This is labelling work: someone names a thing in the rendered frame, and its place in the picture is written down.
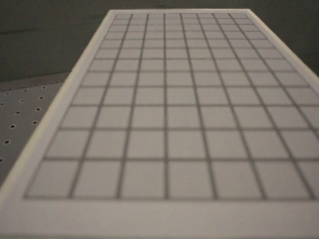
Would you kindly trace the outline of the grey perforated base plate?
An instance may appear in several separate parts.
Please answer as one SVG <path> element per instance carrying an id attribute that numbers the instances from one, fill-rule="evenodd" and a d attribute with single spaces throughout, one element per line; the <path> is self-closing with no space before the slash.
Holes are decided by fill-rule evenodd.
<path id="1" fill-rule="evenodd" d="M 0 184 L 63 83 L 0 90 Z"/>

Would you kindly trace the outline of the white deep-well plate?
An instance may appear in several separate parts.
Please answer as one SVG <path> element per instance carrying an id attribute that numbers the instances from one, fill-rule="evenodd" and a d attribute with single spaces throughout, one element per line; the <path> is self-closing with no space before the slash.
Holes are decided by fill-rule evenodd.
<path id="1" fill-rule="evenodd" d="M 249 9 L 110 10 L 0 239 L 319 239 L 319 78 Z"/>

